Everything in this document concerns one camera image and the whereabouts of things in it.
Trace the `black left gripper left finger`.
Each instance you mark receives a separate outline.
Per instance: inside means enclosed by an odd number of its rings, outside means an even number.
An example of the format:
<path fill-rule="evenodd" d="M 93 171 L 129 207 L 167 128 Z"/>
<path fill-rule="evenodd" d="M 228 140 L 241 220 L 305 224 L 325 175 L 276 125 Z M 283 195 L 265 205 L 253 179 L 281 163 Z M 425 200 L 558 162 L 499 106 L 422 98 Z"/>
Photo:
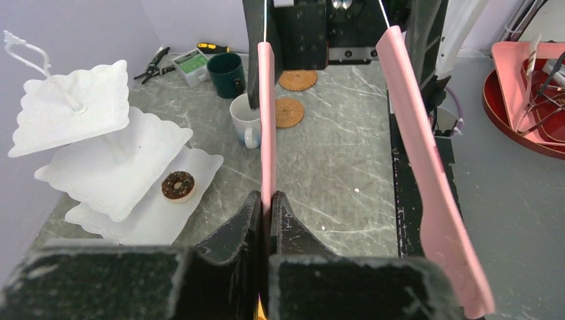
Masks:
<path fill-rule="evenodd" d="M 261 195 L 193 246 L 52 246 L 1 290 L 2 319 L 254 319 Z"/>

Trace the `pink handled tongs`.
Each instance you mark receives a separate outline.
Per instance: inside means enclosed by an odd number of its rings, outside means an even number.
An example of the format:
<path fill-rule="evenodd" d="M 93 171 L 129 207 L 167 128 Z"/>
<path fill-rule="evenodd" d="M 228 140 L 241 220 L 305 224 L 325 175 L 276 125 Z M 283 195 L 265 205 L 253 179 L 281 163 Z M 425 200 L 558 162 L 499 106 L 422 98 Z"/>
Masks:
<path fill-rule="evenodd" d="M 494 296 L 456 206 L 399 27 L 384 32 L 376 52 L 422 201 L 420 243 L 424 254 L 446 273 L 468 318 L 491 314 L 496 310 Z M 256 57 L 262 136 L 261 204 L 262 214 L 270 216 L 277 182 L 275 55 L 265 36 L 257 44 Z"/>

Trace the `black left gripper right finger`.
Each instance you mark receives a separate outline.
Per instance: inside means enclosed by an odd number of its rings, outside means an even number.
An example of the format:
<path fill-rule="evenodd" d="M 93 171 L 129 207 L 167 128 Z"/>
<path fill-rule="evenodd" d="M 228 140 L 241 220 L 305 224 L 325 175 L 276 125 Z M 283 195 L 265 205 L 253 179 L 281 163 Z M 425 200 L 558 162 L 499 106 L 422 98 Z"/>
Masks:
<path fill-rule="evenodd" d="M 442 269 L 423 257 L 344 257 L 273 195 L 269 319 L 462 319 Z"/>

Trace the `chocolate sprinkled donut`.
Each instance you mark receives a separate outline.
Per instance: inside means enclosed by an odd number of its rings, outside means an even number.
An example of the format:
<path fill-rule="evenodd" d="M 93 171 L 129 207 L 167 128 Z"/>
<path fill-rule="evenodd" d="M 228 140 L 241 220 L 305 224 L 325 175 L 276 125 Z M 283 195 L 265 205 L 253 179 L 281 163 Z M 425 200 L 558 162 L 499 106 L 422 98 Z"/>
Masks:
<path fill-rule="evenodd" d="M 183 203 L 195 192 L 195 178 L 186 171 L 169 173 L 161 183 L 163 197 L 171 203 Z"/>

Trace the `white three-tier dessert stand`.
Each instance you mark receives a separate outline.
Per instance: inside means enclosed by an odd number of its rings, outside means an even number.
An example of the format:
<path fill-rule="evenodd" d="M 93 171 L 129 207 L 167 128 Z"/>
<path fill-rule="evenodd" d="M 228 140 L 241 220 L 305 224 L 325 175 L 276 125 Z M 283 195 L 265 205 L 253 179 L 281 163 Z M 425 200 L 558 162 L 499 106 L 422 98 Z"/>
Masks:
<path fill-rule="evenodd" d="M 189 147 L 193 131 L 129 104 L 127 62 L 50 73 L 44 50 L 5 32 L 5 51 L 38 52 L 26 66 L 42 74 L 24 83 L 11 158 L 54 149 L 36 179 L 76 201 L 68 223 L 120 245 L 171 245 L 197 208 L 220 155 Z M 174 171 L 195 178 L 183 203 L 167 201 L 161 183 Z"/>

